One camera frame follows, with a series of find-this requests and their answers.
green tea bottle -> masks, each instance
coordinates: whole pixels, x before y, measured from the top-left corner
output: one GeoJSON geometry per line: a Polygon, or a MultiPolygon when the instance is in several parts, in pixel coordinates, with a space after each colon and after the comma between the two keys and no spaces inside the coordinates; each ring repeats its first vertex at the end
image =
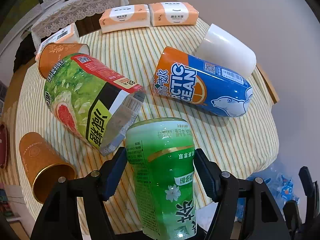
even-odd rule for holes
{"type": "Polygon", "coordinates": [[[143,233],[158,240],[194,236],[195,146],[190,125],[173,117],[137,122],[129,127],[125,144],[143,233]]]}

lace tablecloth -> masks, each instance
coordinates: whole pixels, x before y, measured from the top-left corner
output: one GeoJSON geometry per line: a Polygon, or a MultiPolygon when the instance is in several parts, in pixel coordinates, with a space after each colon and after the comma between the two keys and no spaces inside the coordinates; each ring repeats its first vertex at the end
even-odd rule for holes
{"type": "Polygon", "coordinates": [[[103,13],[106,9],[127,4],[128,0],[62,0],[58,2],[31,28],[36,50],[38,50],[42,38],[50,36],[60,28],[96,13],[103,13]]]}
{"type": "MultiPolygon", "coordinates": [[[[217,117],[187,102],[153,94],[150,87],[163,49],[171,46],[194,55],[208,29],[209,25],[198,19],[195,26],[138,28],[104,34],[99,30],[81,37],[80,42],[89,45],[93,57],[146,88],[146,99],[137,122],[171,116],[187,120],[196,148],[202,148],[209,160],[215,161],[222,170],[245,179],[269,166],[279,149],[271,114],[271,97],[257,68],[248,78],[253,88],[248,112],[239,118],[217,117]]],[[[27,207],[35,219],[42,205],[33,197],[22,166],[19,142],[24,134],[30,131],[40,133],[57,154],[76,168],[78,177],[99,169],[105,160],[112,158],[112,154],[102,157],[95,148],[66,130],[50,113],[43,96],[44,83],[37,64],[34,64],[28,69],[21,89],[15,134],[20,184],[27,207]]],[[[205,194],[197,172],[193,178],[193,190],[197,209],[212,202],[205,194]]],[[[129,164],[115,195],[105,202],[105,207],[116,234],[141,230],[129,164]]],[[[78,210],[82,231],[89,234],[82,198],[78,198],[78,210]]]]}

white lace cloth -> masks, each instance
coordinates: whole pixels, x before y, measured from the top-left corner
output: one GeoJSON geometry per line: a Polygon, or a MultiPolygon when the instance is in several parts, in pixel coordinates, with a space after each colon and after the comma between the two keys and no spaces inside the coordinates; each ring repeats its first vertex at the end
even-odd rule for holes
{"type": "Polygon", "coordinates": [[[82,20],[96,13],[103,13],[106,9],[127,5],[128,0],[64,0],[43,15],[31,28],[33,43],[38,50],[41,38],[48,37],[60,28],[82,20]]]}

striped tablecloth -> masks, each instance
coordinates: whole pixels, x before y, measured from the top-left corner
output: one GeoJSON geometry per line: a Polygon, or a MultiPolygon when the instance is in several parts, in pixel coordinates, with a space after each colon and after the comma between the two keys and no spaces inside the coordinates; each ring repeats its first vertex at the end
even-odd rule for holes
{"type": "MultiPolygon", "coordinates": [[[[192,104],[151,92],[153,74],[163,49],[171,46],[193,55],[208,28],[209,25],[199,19],[195,26],[139,28],[106,34],[96,31],[81,37],[80,41],[89,45],[93,57],[145,86],[147,97],[137,121],[171,116],[187,120],[193,130],[196,147],[201,147],[222,170],[245,179],[271,164],[279,147],[271,115],[271,98],[257,69],[248,79],[253,87],[249,110],[240,118],[217,117],[192,104]]],[[[20,184],[27,207],[35,219],[42,205],[34,199],[22,166],[19,142],[24,134],[30,131],[40,133],[57,154],[75,166],[78,177],[99,169],[105,160],[112,158],[112,155],[102,157],[96,149],[67,131],[50,113],[43,97],[44,83],[37,64],[34,64],[28,69],[23,82],[15,134],[20,184]]],[[[196,172],[193,184],[196,208],[211,203],[196,172]]],[[[105,207],[116,234],[141,230],[129,164],[115,195],[105,202],[105,207]]],[[[83,233],[89,234],[81,198],[78,209],[83,233]]]]}

red label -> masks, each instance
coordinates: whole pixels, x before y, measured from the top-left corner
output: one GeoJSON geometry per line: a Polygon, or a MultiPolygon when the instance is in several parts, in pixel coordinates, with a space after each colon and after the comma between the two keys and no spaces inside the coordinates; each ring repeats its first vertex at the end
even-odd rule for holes
{"type": "Polygon", "coordinates": [[[124,76],[107,67],[101,61],[89,55],[78,54],[72,56],[71,59],[77,62],[77,64],[87,73],[95,75],[96,77],[101,78],[102,80],[128,92],[129,94],[139,90],[142,87],[135,81],[132,82],[136,83],[136,85],[129,89],[127,89],[128,85],[126,83],[124,83],[124,85],[121,85],[123,82],[115,83],[116,80],[122,79],[124,78],[124,76]]]}

